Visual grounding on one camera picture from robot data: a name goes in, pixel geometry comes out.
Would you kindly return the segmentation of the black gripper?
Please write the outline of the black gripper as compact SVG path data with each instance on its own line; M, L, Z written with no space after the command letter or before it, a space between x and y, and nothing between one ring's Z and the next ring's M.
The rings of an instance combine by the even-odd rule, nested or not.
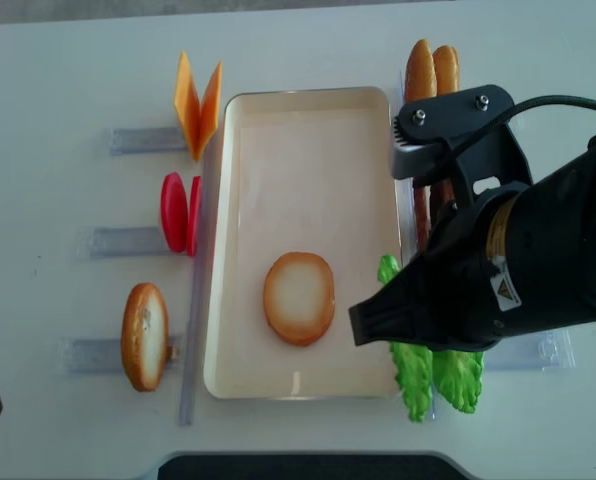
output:
M392 120L392 177L427 173L513 105L493 84L403 105ZM525 310L529 302L512 278L505 246L513 203L532 184L510 129L484 136L452 160L442 178L453 198L436 216L425 257L417 254L400 267L394 256L382 256L381 289L349 308L357 346L390 341L475 352L540 330L539 319Z

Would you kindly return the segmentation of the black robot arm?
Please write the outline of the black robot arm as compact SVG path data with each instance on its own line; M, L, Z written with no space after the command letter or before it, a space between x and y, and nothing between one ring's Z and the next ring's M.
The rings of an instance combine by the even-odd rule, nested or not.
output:
M485 351L501 340L596 322L596 135L534 181L509 121L596 101L544 95L515 103L484 85L404 104L393 121L396 175L443 181L454 197L424 247L349 310L354 341Z

